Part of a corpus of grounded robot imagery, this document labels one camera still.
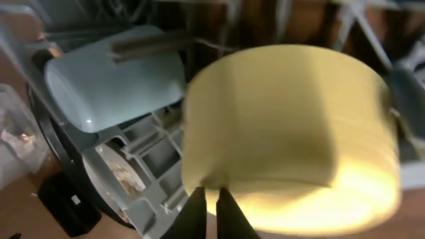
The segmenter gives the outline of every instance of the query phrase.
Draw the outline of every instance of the transparent container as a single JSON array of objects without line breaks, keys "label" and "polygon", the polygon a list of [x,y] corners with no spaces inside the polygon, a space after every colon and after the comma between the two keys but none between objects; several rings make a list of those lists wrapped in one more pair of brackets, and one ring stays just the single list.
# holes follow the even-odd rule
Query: transparent container
[{"label": "transparent container", "polygon": [[0,190],[37,172],[47,153],[48,145],[31,111],[12,87],[0,84]]}]

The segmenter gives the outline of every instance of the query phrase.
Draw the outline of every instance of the dish rack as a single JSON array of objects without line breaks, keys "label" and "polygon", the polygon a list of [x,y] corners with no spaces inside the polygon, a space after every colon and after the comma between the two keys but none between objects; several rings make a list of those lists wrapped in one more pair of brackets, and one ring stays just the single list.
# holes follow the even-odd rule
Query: dish rack
[{"label": "dish rack", "polygon": [[[50,14],[70,11],[57,7],[46,10],[40,7],[39,3],[35,4],[36,1],[29,1],[29,6],[0,4],[2,13],[31,15],[43,22],[42,39],[26,43],[18,42],[4,23],[0,23],[0,45],[29,83],[29,98],[33,109],[37,109],[34,110],[34,113],[39,120],[39,126],[55,153],[60,158],[63,155],[63,160],[59,159],[62,167],[69,172],[68,175],[75,175],[75,178],[81,181],[88,180],[87,175],[78,176],[77,171],[85,172],[85,168],[82,160],[72,157],[72,153],[70,156],[69,148],[63,146],[65,137],[69,141],[70,147],[75,149],[75,154],[80,154],[85,158],[116,203],[117,208],[115,210],[105,209],[106,213],[111,216],[116,214],[117,210],[121,210],[129,219],[128,226],[133,226],[147,239],[160,238],[187,200],[187,194],[181,182],[183,124],[180,106],[160,109],[97,133],[83,133],[70,124],[54,104],[44,84],[43,65],[40,67],[35,64],[30,55],[40,50],[48,50],[53,55],[63,54],[89,42],[128,29],[140,18],[146,19],[147,23],[152,23],[159,14],[155,6],[163,1],[188,5],[226,5],[226,22],[219,44],[212,44],[203,39],[198,39],[197,42],[217,49],[217,58],[223,57],[225,52],[235,51],[234,48],[227,47],[227,40],[228,35],[240,20],[242,0],[145,0],[140,1],[131,14],[123,10],[126,9],[126,6],[121,1],[108,1],[107,8],[112,9],[112,13],[107,13],[105,5],[101,4],[105,1],[102,0],[97,1],[98,5],[94,12],[89,12],[89,8],[84,7],[82,3],[85,1],[66,1],[67,4],[64,6],[74,9],[71,16]],[[44,3],[44,6],[49,6],[48,1],[40,2]],[[341,25],[332,48],[341,51],[352,26],[358,22],[387,70],[392,68],[392,62],[365,18],[366,7],[373,5],[400,10],[425,10],[425,3],[419,2],[397,3],[390,0],[333,2],[341,4],[339,10]],[[281,43],[285,37],[291,6],[292,0],[276,1],[276,44]],[[76,21],[86,27],[83,30],[57,31],[60,24],[75,23]],[[187,19],[187,30],[191,31],[190,18]],[[185,55],[187,57],[187,75],[190,78],[193,75],[193,49],[187,48]],[[119,153],[123,155],[123,160],[127,160],[142,179],[145,184],[144,190],[132,196],[126,193],[110,168],[96,152],[96,147],[105,143],[113,143],[116,146]],[[414,162],[408,164],[405,167],[406,170],[402,170],[402,181],[405,188],[423,185],[423,182],[415,181],[411,173],[417,171],[419,167],[425,169],[423,163]]]}]

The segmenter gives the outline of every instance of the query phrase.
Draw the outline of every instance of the clear plastic container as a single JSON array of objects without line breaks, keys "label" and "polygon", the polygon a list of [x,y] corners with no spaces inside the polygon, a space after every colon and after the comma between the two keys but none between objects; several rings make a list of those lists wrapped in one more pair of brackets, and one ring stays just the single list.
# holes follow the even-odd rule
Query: clear plastic container
[{"label": "clear plastic container", "polygon": [[37,172],[47,153],[48,145],[31,111],[12,87],[0,84],[0,190]]}]

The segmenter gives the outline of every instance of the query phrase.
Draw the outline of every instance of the light blue cup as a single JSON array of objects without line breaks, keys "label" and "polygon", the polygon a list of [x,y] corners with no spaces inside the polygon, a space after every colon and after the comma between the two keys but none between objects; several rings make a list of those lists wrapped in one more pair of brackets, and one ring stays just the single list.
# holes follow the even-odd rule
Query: light blue cup
[{"label": "light blue cup", "polygon": [[48,89],[75,127],[93,133],[183,97],[185,72],[177,52],[119,64],[110,56],[114,41],[158,34],[157,27],[137,27],[48,62]]}]

